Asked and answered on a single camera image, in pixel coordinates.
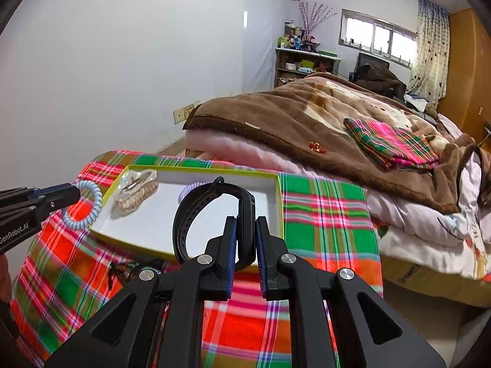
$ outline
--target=electrical outlet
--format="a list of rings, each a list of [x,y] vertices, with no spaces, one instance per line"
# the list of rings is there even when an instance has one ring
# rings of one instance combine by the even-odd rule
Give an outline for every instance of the electrical outlet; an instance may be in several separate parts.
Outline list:
[[[192,112],[192,110],[195,108],[193,104],[185,106],[184,109],[184,118],[187,119],[189,117],[189,114]]]
[[[174,111],[174,123],[178,124],[184,120],[186,120],[186,118],[184,117],[184,108],[175,110]]]

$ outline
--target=folded plaid cloth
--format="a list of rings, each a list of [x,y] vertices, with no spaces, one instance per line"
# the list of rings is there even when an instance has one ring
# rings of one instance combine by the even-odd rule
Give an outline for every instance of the folded plaid cloth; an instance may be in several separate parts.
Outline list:
[[[254,171],[226,162],[112,151],[95,158],[78,179],[96,182],[104,194],[127,165]],[[350,267],[381,294],[377,241],[363,190],[328,178],[279,177],[288,249],[316,268]],[[69,213],[80,220],[91,209],[84,192]],[[18,345],[36,366],[121,289],[118,281],[109,287],[111,263],[134,259],[88,230],[68,229],[59,211],[50,216],[33,240],[11,302],[22,334]],[[175,267],[166,263],[164,270]],[[228,302],[205,302],[203,368],[288,368],[290,352],[288,301],[264,300],[258,274],[236,273]]]
[[[385,169],[432,169],[439,158],[430,144],[405,128],[372,120],[344,119],[347,133]]]

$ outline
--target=screw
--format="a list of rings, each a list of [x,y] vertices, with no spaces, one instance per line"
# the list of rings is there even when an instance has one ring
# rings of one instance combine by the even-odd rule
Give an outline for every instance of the screw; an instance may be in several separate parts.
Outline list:
[[[354,272],[350,268],[341,268],[339,276],[345,280],[352,280],[354,278]]]
[[[285,253],[281,256],[281,261],[286,264],[293,264],[296,262],[296,256],[291,253]]]
[[[210,264],[212,261],[213,261],[213,258],[210,255],[198,256],[198,263],[200,263],[200,264]]]
[[[155,276],[155,273],[152,270],[143,270],[138,276],[142,281],[149,281]]]

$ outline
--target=patterned curtain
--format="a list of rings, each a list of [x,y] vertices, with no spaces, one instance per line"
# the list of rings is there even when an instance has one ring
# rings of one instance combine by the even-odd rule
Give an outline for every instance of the patterned curtain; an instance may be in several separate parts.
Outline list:
[[[450,25],[448,11],[429,0],[419,0],[416,60],[408,92],[430,101],[436,109],[447,89]]]

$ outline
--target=blue gripper pad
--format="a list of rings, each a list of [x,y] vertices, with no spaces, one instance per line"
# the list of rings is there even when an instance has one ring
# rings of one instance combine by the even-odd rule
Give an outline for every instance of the blue gripper pad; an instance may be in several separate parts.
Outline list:
[[[234,219],[234,225],[232,226],[232,233],[230,235],[230,248],[228,250],[228,262],[227,262],[227,286],[225,291],[227,299],[232,296],[232,285],[234,284],[234,272],[235,272],[235,254],[237,253],[237,219]]]
[[[267,282],[266,282],[266,270],[267,270],[267,265],[265,262],[265,256],[264,256],[264,244],[263,244],[263,238],[261,235],[261,227],[259,226],[258,220],[256,220],[256,249],[257,249],[257,264],[259,266],[259,281],[261,285],[261,292],[263,294],[263,297],[266,297],[266,287],[267,287]]]

